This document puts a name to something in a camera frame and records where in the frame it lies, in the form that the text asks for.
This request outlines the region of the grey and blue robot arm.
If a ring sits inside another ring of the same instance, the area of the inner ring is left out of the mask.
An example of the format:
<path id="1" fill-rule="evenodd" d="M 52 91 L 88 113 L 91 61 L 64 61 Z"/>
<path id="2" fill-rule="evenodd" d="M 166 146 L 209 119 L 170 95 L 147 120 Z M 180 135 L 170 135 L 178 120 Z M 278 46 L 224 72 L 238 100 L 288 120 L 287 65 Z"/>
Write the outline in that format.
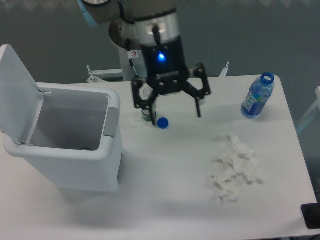
<path id="1" fill-rule="evenodd" d="M 200 101 L 211 94 L 202 63 L 188 68 L 179 29 L 177 9 L 172 0 L 80 0 L 79 7 L 92 25 L 109 23 L 110 38 L 127 51 L 141 51 L 146 76 L 135 73 L 131 88 L 136 109 L 149 111 L 156 124 L 154 103 L 159 95 L 181 91 Z"/>

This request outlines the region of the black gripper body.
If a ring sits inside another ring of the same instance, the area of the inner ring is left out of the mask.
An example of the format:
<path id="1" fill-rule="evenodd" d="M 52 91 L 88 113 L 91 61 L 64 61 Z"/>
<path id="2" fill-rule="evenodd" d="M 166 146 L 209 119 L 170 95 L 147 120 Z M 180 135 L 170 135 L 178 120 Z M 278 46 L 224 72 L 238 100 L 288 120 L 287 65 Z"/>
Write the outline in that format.
<path id="1" fill-rule="evenodd" d="M 176 27 L 153 22 L 142 31 L 141 49 L 147 71 L 146 83 L 153 96 L 190 93 L 189 69 L 185 63 L 182 38 Z"/>

